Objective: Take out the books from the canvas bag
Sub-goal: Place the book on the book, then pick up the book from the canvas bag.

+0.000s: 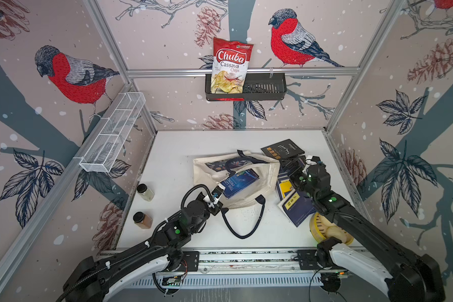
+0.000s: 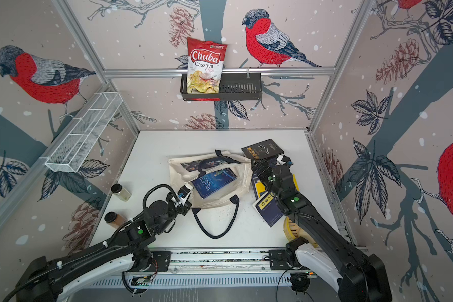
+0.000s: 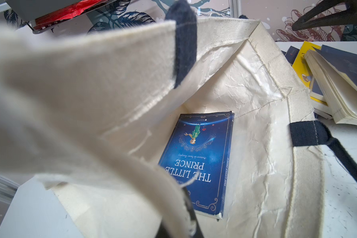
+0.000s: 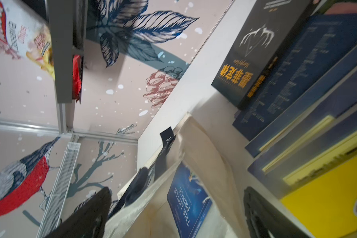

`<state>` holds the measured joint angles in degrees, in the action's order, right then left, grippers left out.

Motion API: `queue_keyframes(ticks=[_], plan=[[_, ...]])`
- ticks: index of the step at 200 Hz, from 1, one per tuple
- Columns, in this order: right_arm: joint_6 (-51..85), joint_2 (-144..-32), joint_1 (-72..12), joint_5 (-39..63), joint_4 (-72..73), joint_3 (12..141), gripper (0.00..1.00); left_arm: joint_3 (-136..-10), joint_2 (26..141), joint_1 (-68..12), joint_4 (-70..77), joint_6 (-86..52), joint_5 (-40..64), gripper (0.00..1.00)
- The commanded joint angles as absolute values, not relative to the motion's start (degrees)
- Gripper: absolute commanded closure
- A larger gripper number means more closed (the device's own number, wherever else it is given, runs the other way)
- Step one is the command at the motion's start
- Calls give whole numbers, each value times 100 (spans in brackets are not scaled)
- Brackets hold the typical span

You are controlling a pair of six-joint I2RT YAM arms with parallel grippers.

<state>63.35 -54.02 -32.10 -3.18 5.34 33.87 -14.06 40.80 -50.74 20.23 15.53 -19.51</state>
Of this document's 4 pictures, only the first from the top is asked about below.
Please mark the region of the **Little Prince book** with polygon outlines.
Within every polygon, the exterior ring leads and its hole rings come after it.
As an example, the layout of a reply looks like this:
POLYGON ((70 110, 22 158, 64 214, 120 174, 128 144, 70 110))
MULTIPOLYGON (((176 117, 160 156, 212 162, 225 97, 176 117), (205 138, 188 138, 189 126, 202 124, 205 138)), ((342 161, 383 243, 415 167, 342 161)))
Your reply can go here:
POLYGON ((259 175, 253 169, 248 169, 229 177, 220 184, 225 188, 223 195, 230 199, 257 180, 259 180, 259 175))

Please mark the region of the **dark blue thin book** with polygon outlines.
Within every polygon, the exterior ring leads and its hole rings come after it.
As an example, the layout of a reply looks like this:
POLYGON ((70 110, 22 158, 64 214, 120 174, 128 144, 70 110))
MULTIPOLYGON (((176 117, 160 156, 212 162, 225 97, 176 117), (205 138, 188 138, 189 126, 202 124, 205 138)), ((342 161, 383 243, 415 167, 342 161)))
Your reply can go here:
POLYGON ((280 172, 276 182, 276 191, 279 199, 282 201, 289 195, 293 190, 293 186, 290 182, 290 178, 286 172, 280 172))
POLYGON ((316 212, 312 199, 299 194, 296 190, 281 200, 278 207, 295 227, 299 227, 308 216, 316 212))

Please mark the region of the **cream canvas tote bag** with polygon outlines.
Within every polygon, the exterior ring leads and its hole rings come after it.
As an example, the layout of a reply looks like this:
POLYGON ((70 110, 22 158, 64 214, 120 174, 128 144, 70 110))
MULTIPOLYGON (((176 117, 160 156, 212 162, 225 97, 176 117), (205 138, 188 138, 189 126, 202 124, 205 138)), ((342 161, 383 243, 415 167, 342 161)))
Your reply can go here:
POLYGON ((266 198, 274 192, 279 170, 278 160, 239 150, 194 159, 193 183, 211 190, 217 186, 223 189, 219 201, 226 208, 246 208, 256 205, 258 197, 266 198))

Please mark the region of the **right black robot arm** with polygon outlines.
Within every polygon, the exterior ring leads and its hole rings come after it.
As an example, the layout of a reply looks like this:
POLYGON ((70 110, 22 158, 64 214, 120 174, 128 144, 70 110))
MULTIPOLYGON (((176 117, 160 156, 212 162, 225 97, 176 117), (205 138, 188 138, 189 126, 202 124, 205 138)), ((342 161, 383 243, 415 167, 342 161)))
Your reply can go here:
POLYGON ((296 192, 310 198, 319 214, 352 235, 372 254, 367 257, 341 240, 329 238, 317 245, 318 265, 347 269, 379 289, 390 301, 445 300, 438 262, 395 242, 366 220, 344 197, 332 191, 324 163, 294 164, 288 175, 296 192))

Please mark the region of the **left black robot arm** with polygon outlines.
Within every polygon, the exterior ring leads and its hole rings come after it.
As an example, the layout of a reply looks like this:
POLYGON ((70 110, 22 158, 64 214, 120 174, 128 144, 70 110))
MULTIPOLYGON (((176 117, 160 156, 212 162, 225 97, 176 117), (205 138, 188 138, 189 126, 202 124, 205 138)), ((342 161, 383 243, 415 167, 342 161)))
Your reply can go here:
POLYGON ((101 260, 82 260, 63 285, 58 301, 109 301, 145 276, 177 269, 182 247, 202 231, 211 215, 220 213, 224 190, 222 185, 214 190, 196 185, 183 197, 179 211, 161 221, 150 238, 101 260))

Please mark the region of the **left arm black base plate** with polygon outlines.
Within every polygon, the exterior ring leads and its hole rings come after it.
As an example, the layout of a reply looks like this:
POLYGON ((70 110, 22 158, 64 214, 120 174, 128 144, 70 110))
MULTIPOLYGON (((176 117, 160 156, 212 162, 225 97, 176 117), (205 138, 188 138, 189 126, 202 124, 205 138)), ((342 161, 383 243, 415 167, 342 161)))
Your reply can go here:
POLYGON ((200 262, 200 253, 198 251, 184 251, 181 261, 184 272, 197 272, 200 262))

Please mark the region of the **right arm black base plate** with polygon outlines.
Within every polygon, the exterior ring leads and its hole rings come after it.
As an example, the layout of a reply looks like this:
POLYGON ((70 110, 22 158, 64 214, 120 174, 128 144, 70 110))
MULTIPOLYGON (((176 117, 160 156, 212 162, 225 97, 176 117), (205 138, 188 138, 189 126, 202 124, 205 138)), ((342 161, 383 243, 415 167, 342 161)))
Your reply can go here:
POLYGON ((301 249, 297 251, 297 261, 301 270, 329 269, 335 271, 346 271, 333 263, 331 257, 326 252, 315 249, 301 249))

